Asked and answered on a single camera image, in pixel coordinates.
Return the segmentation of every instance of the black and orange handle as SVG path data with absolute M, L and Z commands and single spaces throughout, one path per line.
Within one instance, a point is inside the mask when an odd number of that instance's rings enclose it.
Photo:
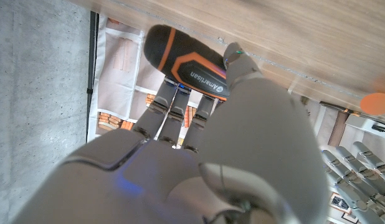
M 152 66 L 187 87 L 221 100 L 229 96 L 223 57 L 180 30 L 153 26 L 144 54 Z

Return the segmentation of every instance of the concrete wall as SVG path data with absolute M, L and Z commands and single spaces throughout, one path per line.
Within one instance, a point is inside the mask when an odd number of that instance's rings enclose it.
M 0 0 L 0 223 L 85 142 L 90 12 Z

